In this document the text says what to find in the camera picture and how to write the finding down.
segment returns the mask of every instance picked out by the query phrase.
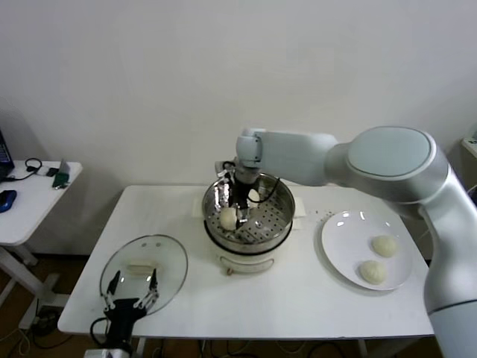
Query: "black cable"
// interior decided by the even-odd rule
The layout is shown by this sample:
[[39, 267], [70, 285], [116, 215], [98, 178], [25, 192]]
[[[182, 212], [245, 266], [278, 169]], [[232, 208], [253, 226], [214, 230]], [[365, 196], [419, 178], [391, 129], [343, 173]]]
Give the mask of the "black cable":
[[230, 162], [229, 160], [225, 160], [222, 163], [222, 170], [225, 170], [225, 166], [236, 166], [236, 164], [234, 162]]
[[270, 194], [268, 194], [268, 196], [265, 199], [255, 201], [255, 200], [250, 199], [250, 196], [248, 196], [247, 199], [249, 201], [251, 201], [252, 203], [255, 203], [255, 204], [265, 203], [275, 193], [275, 190], [277, 190], [277, 186], [278, 186], [279, 182], [280, 182], [280, 178], [277, 178], [277, 180], [275, 181], [274, 187], [272, 188]]
[[[28, 165], [28, 163], [33, 161], [33, 160], [38, 162], [38, 166]], [[23, 178], [6, 177], [6, 178], [3, 178], [1, 181], [20, 181], [20, 180], [28, 179], [30, 176], [35, 175], [40, 170], [40, 168], [42, 166], [43, 166], [43, 162], [40, 159], [38, 159], [38, 158], [28, 158], [25, 161], [25, 167], [27, 168], [27, 171], [31, 171], [30, 174], [24, 176]]]
[[101, 321], [106, 321], [106, 320], [107, 320], [107, 317], [97, 318], [91, 323], [91, 326], [89, 326], [89, 336], [91, 336], [91, 339], [98, 345], [98, 347], [103, 347], [105, 342], [103, 342], [103, 343], [99, 342], [98, 339], [96, 338], [95, 332], [93, 330], [95, 329], [95, 325], [97, 323], [99, 323]]
[[37, 341], [35, 340], [35, 335], [32, 334], [33, 344], [35, 345], [35, 347], [37, 347], [39, 349], [53, 349], [53, 348], [56, 348], [56, 347], [60, 347], [61, 345], [64, 345], [65, 343], [67, 343], [71, 338], [73, 338], [73, 336], [69, 336], [68, 338], [64, 339], [62, 342], [56, 343], [54, 345], [39, 345], [37, 343]]
[[252, 354], [252, 353], [233, 353], [233, 352], [230, 352], [229, 343], [230, 343], [230, 341], [227, 341], [227, 343], [226, 343], [227, 354], [228, 354], [229, 356], [231, 356], [231, 357], [252, 357], [252, 358], [258, 358], [257, 355]]
[[307, 358], [312, 358], [312, 355], [315, 351], [317, 351], [318, 349], [320, 349], [321, 347], [325, 346], [325, 345], [332, 345], [333, 347], [336, 348], [336, 350], [338, 351], [338, 353], [340, 354], [341, 358], [346, 358], [346, 356], [344, 355], [344, 352], [343, 350], [341, 349], [341, 347], [339, 345], [337, 345], [336, 343], [334, 342], [322, 342], [322, 343], [318, 343], [316, 346], [314, 346], [310, 352], [308, 352], [308, 355], [306, 356]]

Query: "white wall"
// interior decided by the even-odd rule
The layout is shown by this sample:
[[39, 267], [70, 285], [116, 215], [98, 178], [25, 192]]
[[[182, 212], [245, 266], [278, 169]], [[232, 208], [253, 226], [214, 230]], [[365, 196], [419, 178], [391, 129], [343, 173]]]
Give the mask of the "white wall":
[[476, 19], [475, 1], [2, 1], [12, 152], [85, 168], [31, 244], [88, 253], [125, 186], [209, 183], [245, 126], [410, 125], [450, 148], [477, 114]]

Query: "cable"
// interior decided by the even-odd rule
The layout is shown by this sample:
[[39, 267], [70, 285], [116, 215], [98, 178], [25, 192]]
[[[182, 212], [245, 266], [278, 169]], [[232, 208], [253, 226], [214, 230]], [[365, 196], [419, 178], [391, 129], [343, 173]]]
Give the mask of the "cable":
[[265, 199], [263, 199], [263, 200], [257, 200], [257, 201], [255, 201], [255, 200], [250, 199], [250, 196], [247, 196], [247, 199], [248, 199], [249, 201], [251, 201], [252, 203], [255, 203], [255, 204], [265, 203], [265, 202], [266, 202], [269, 198], [271, 198], [271, 196], [275, 193], [275, 190], [277, 189], [277, 186], [278, 186], [279, 182], [280, 182], [280, 178], [277, 178], [277, 180], [275, 181], [275, 185], [274, 185], [274, 187], [272, 188], [270, 194], [268, 194], [267, 198], [265, 198]]
[[[28, 165], [28, 163], [33, 160], [38, 162], [38, 166]], [[28, 179], [30, 176], [35, 175], [40, 170], [40, 168], [43, 166], [43, 162], [38, 158], [28, 158], [25, 161], [25, 166], [27, 168], [27, 171], [31, 171], [30, 174], [24, 176], [23, 178], [6, 177], [6, 178], [3, 178], [1, 181], [20, 181], [20, 180]]]
[[15, 343], [15, 345], [8, 351], [6, 358], [11, 358], [11, 357], [12, 357], [12, 354], [13, 354], [13, 352], [15, 351], [15, 348], [18, 347], [21, 342], [22, 342], [22, 340], [20, 339], [19, 341], [17, 341], [17, 342]]
[[225, 160], [223, 163], [222, 163], [222, 170], [225, 170], [225, 166], [236, 166], [236, 164], [234, 162], [230, 162], [229, 160]]
[[258, 358], [255, 354], [242, 353], [242, 351], [250, 344], [250, 341], [245, 343], [245, 345], [242, 348], [240, 348], [238, 351], [235, 351], [235, 352], [230, 352], [229, 343], [230, 343], [230, 341], [227, 341], [227, 343], [226, 343], [227, 355], [222, 356], [220, 358], [223, 358], [223, 357], [252, 357], [252, 358]]
[[62, 342], [59, 342], [59, 343], [55, 343], [54, 345], [40, 345], [39, 343], [37, 343], [36, 339], [35, 339], [35, 335], [32, 334], [32, 340], [33, 340], [33, 344], [35, 345], [35, 347], [39, 348], [39, 349], [53, 349], [53, 348], [56, 348], [56, 347], [60, 347], [61, 345], [64, 345], [65, 343], [67, 343], [71, 338], [73, 338], [73, 336], [68, 336], [66, 339], [64, 339]]
[[9, 334], [7, 334], [6, 336], [1, 337], [1, 338], [0, 338], [0, 342], [3, 342], [5, 339], [10, 338], [13, 334], [16, 333], [17, 330], [19, 330], [19, 328], [15, 328], [14, 330], [12, 330], [12, 331], [11, 331]]
[[341, 358], [346, 358], [346, 356], [344, 355], [344, 352], [343, 350], [341, 349], [341, 347], [339, 345], [337, 345], [336, 343], [334, 342], [322, 342], [322, 343], [318, 343], [316, 346], [314, 346], [310, 352], [308, 352], [308, 355], [306, 356], [307, 358], [312, 358], [312, 355], [315, 351], [319, 350], [321, 347], [325, 346], [325, 345], [332, 345], [333, 347], [336, 348], [336, 350], [338, 351], [338, 353], [340, 354], [340, 357]]
[[[30, 345], [30, 339], [28, 339], [28, 336], [26, 333], [23, 333], [22, 330], [18, 329], [18, 331], [22, 334], [22, 340], [20, 341], [20, 345], [18, 346], [18, 353], [20, 356], [24, 357], [24, 356], [27, 356], [29, 355], [30, 353], [30, 349], [31, 349], [31, 345]], [[27, 342], [27, 349], [25, 352], [22, 352], [22, 344], [23, 342], [26, 341]]]
[[277, 345], [278, 348], [280, 348], [280, 350], [285, 353], [285, 354], [296, 354], [296, 353], [299, 353], [306, 345], [306, 342], [303, 342], [300, 347], [298, 347], [297, 349], [294, 349], [292, 351], [289, 351], [288, 349], [286, 349], [285, 347], [281, 346], [280, 343], [278, 343], [278, 341], [275, 341], [275, 344]]
[[95, 329], [95, 325], [101, 321], [106, 321], [107, 320], [107, 317], [100, 317], [100, 318], [97, 318], [95, 319], [92, 323], [91, 323], [91, 326], [89, 326], [89, 336], [91, 336], [91, 339], [98, 345], [98, 347], [103, 347], [104, 346], [104, 342], [101, 343], [98, 341], [98, 339], [96, 338], [95, 336], [95, 332], [94, 332], [94, 329]]
[[163, 358], [164, 357], [163, 354], [164, 354], [164, 339], [161, 339], [161, 346], [157, 347], [156, 349], [152, 351], [151, 358]]
[[[20, 330], [19, 328], [14, 330], [12, 333], [15, 333], [16, 331], [19, 331], [22, 334], [22, 338], [19, 339], [18, 341], [16, 341], [15, 345], [9, 350], [9, 352], [7, 354], [7, 358], [12, 357], [12, 354], [17, 347], [18, 347], [18, 353], [22, 357], [25, 357], [25, 356], [29, 355], [29, 353], [30, 353], [31, 345], [30, 345], [30, 339], [28, 339], [27, 334], [23, 333], [23, 331]], [[27, 342], [27, 349], [25, 351], [22, 351], [22, 345], [23, 345], [24, 341]]]

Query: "blue mouse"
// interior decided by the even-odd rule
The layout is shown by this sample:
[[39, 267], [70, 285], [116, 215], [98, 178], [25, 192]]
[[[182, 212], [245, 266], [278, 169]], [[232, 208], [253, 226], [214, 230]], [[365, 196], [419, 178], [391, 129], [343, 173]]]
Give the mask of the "blue mouse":
[[0, 213], [4, 213], [12, 207], [16, 198], [16, 190], [4, 190], [0, 192]]

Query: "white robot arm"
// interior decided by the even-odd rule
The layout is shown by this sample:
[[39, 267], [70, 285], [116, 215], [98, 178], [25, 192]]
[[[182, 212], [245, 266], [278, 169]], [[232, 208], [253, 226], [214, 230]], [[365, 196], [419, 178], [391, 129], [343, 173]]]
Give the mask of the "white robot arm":
[[379, 127], [338, 144], [329, 134], [247, 129], [236, 151], [244, 183], [258, 171], [307, 186], [336, 183], [424, 219], [434, 244], [424, 301], [435, 335], [445, 357], [476, 356], [477, 209], [431, 136]]

